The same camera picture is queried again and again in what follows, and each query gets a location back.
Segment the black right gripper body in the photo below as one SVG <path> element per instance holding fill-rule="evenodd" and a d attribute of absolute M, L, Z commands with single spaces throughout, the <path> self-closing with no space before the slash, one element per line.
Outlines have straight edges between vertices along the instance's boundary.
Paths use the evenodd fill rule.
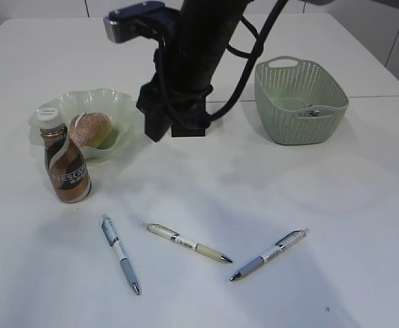
<path fill-rule="evenodd" d="M 154 52 L 156 72 L 151 82 L 140 89 L 138 110 L 144 114 L 154 109 L 167 112 L 161 93 L 163 81 L 174 110 L 201 116 L 205 99 L 212 92 L 212 76 L 226 47 L 214 44 L 201 49 L 198 44 L 160 44 Z"/>

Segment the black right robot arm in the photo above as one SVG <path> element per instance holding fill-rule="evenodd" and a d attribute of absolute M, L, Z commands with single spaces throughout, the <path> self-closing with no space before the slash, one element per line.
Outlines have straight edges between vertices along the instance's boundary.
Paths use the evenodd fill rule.
<path fill-rule="evenodd" d="M 209 127 L 201 108 L 212 92 L 211 80 L 247 1 L 184 1 L 168 39 L 159 38 L 156 72 L 140 89 L 137 108 L 144 132 L 160 141 L 171 125 L 188 130 Z"/>

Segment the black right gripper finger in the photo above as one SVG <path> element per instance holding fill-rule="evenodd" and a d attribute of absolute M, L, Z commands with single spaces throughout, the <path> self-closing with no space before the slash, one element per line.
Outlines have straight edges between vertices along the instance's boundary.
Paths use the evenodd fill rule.
<path fill-rule="evenodd" d="M 172 120 L 164 109 L 153 109 L 145 114 L 145 134 L 154 142 L 160 141 L 171 127 Z"/>

